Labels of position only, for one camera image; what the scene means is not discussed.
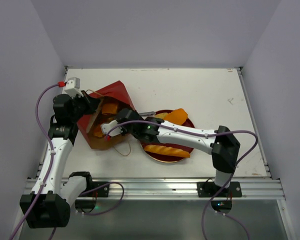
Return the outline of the metal tongs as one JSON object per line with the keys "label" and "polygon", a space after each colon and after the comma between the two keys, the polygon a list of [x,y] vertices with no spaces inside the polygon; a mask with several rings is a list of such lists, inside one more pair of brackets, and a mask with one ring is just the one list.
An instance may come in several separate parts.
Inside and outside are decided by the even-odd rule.
{"label": "metal tongs", "polygon": [[139,115],[141,117],[150,117],[150,116],[154,116],[156,114],[155,111],[148,111],[148,112],[140,112]]}

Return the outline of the long twisted bread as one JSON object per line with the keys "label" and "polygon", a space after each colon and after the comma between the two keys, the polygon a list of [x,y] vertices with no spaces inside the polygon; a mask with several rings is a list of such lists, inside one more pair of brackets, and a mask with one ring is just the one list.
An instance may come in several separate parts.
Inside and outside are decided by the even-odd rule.
{"label": "long twisted bread", "polygon": [[179,158],[189,158],[191,156],[190,153],[185,150],[174,148],[174,147],[168,147],[164,145],[149,144],[144,147],[144,150],[146,152],[153,153],[153,154],[179,157]]}

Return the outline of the red paper bag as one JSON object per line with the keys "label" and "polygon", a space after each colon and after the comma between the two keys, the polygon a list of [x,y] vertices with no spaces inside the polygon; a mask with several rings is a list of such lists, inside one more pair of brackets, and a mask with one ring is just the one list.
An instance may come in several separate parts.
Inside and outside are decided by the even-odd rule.
{"label": "red paper bag", "polygon": [[116,81],[96,91],[88,89],[87,92],[92,98],[100,99],[100,105],[95,113],[85,115],[77,122],[78,129],[92,150],[105,151],[113,148],[115,145],[123,142],[126,137],[117,135],[108,140],[106,140],[105,136],[98,138],[93,136],[93,127],[96,124],[109,123],[115,119],[116,114],[102,114],[102,106],[106,103],[118,103],[117,113],[125,108],[135,109],[127,89],[121,81]]}

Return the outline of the sliced bread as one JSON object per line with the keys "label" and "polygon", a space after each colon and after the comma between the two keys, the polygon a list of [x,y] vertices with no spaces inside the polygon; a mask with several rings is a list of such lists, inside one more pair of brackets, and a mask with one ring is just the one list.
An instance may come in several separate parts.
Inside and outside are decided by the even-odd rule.
{"label": "sliced bread", "polygon": [[183,125],[188,119],[188,113],[183,108],[175,110],[159,110],[154,117],[176,125]]}

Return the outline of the wavy orange bread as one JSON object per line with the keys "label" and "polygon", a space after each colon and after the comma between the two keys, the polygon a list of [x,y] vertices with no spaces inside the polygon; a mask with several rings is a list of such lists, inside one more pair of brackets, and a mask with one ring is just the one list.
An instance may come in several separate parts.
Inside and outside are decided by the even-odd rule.
{"label": "wavy orange bread", "polygon": [[92,134],[96,138],[104,138],[106,135],[105,133],[103,133],[102,125],[100,123],[96,124],[93,127]]}

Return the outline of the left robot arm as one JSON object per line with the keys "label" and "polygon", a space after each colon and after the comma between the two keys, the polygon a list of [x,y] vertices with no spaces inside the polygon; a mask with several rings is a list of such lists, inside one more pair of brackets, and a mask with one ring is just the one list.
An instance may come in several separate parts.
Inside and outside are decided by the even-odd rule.
{"label": "left robot arm", "polygon": [[75,97],[59,94],[53,98],[54,115],[50,119],[43,166],[31,192],[22,195],[19,202],[31,229],[66,227],[76,198],[93,193],[89,172],[73,172],[65,185],[62,177],[79,131],[78,121],[94,114],[100,102],[85,91]]}

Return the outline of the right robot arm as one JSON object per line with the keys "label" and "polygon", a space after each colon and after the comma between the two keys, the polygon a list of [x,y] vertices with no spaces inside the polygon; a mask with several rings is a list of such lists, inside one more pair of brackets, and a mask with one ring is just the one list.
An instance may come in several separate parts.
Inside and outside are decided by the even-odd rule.
{"label": "right robot arm", "polygon": [[136,111],[124,108],[109,124],[109,135],[131,134],[148,144],[175,144],[205,152],[215,168],[213,192],[225,196],[235,172],[241,144],[230,130],[220,125],[217,130],[191,128],[157,117],[142,118]]}

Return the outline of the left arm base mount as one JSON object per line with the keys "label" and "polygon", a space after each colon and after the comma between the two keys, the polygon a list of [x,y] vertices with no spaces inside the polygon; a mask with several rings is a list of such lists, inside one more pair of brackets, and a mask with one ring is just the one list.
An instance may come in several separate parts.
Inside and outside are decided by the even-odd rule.
{"label": "left arm base mount", "polygon": [[88,200],[76,199],[74,202],[74,207],[77,211],[82,213],[91,213],[93,210],[97,209],[97,199],[107,198],[109,196],[109,186],[107,181],[93,181],[87,188],[88,191],[98,188],[97,190],[91,191],[89,193],[81,193],[79,198],[88,198]]}

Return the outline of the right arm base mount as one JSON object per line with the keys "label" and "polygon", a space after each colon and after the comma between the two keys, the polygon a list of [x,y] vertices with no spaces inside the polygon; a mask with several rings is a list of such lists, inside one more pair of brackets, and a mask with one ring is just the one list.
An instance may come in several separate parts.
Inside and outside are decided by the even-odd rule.
{"label": "right arm base mount", "polygon": [[[199,198],[211,198],[221,187],[217,186],[211,178],[205,182],[197,182],[197,194]],[[211,202],[210,205],[214,211],[222,214],[228,214],[233,207],[233,198],[243,196],[239,182],[230,182],[229,187],[224,188]]]}

